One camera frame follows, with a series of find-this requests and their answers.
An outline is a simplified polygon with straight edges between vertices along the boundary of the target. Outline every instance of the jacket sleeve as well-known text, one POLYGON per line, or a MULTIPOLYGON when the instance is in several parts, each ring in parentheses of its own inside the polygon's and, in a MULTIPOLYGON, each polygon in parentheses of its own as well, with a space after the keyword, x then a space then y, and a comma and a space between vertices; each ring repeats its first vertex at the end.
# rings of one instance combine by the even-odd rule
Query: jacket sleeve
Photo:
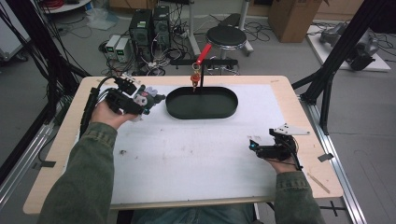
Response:
POLYGON ((303 172, 276 177, 276 224, 325 223, 303 172))
POLYGON ((67 169, 50 190, 37 223, 106 223, 116 136, 104 123, 89 125, 72 148, 67 169))

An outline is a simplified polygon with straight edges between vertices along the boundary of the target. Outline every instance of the oval tray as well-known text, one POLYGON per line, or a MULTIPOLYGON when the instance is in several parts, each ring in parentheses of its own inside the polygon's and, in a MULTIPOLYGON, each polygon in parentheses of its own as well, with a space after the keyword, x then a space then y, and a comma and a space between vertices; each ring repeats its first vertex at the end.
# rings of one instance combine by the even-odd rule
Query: oval tray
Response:
POLYGON ((166 96, 166 109, 176 119, 225 119, 238 107, 235 93, 223 87, 181 87, 166 96))

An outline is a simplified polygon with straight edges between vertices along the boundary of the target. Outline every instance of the pants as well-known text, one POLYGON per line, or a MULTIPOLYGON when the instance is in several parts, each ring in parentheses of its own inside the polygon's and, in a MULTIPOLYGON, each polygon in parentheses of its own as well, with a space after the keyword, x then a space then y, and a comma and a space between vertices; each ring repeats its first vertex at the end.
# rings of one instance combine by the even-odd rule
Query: pants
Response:
POLYGON ((133 224, 250 224, 254 219, 252 203, 202 207, 135 210, 133 224))

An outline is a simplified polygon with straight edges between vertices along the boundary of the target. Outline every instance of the gray floor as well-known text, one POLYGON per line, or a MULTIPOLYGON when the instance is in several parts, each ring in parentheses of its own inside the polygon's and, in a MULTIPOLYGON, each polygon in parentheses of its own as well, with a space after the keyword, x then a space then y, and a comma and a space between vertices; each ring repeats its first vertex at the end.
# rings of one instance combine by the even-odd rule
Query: gray floor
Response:
MULTIPOLYGON (((77 21, 83 16, 82 11, 76 10, 59 15, 56 20, 77 21)), ((197 27, 212 20, 210 17, 197 19, 197 27)), ((266 24, 265 18, 248 18, 249 21, 266 24)), ((106 69, 106 61, 98 51, 98 46, 108 40, 111 34, 124 33, 129 20, 119 20, 117 26, 108 31, 90 30, 85 24, 86 20, 73 24, 74 34, 69 33, 62 40, 85 70, 94 76, 101 76, 106 69)), ((215 23, 208 22, 205 27, 211 25, 215 23)), ((249 57, 242 51, 228 54, 238 60, 241 75, 280 75, 293 83, 319 69, 319 60, 307 40, 301 44, 281 44, 271 31, 265 33, 270 40, 250 42, 254 52, 249 57)), ((198 35, 197 39, 202 46, 204 37, 198 35)), ((396 59, 382 50, 378 54, 383 59, 396 59)), ((393 146, 396 140, 396 102, 393 95, 396 93, 396 64, 389 63, 389 66, 392 70, 387 73, 338 71, 333 81, 329 116, 329 132, 346 175, 367 222, 376 224, 395 223, 396 220, 396 175, 392 174, 396 170, 396 151, 393 146)), ((165 70, 166 76, 191 75, 189 67, 180 66, 176 69, 169 65, 165 70)), ((4 162, 46 103, 46 81, 39 75, 32 60, 5 64, 0 67, 0 72, 0 90, 3 93, 0 98, 0 162, 4 162)), ((305 88, 296 92, 302 93, 305 88)), ((36 221, 36 216, 25 215, 22 207, 37 174, 35 169, 28 171, 0 211, 0 223, 36 221)), ((344 207, 341 199, 331 200, 335 206, 344 207)), ((330 206, 330 200, 319 200, 318 203, 330 206)), ((265 204, 260 204, 260 209, 262 220, 274 223, 273 212, 265 204)), ((323 210, 328 223, 350 223, 346 212, 338 211, 337 214, 338 217, 333 211, 323 210)), ((108 223, 115 223, 115 218, 116 213, 112 212, 108 223)))

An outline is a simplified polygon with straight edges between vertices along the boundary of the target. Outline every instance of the stool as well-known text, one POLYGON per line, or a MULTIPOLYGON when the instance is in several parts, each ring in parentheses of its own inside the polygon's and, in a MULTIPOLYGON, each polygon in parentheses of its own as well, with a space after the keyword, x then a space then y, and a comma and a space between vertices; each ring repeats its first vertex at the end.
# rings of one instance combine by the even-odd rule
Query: stool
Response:
MULTIPOLYGON (((206 42, 220 49, 220 58, 226 59, 226 51, 230 49, 241 49, 245 46, 247 42, 247 36, 245 33, 235 27, 232 26, 216 26, 210 28, 206 33, 206 42)), ((225 65, 220 66, 219 68, 208 68, 207 72, 209 74, 211 70, 219 69, 220 74, 222 74, 223 70, 232 72, 236 75, 239 75, 238 70, 233 70, 232 68, 227 68, 225 65)))

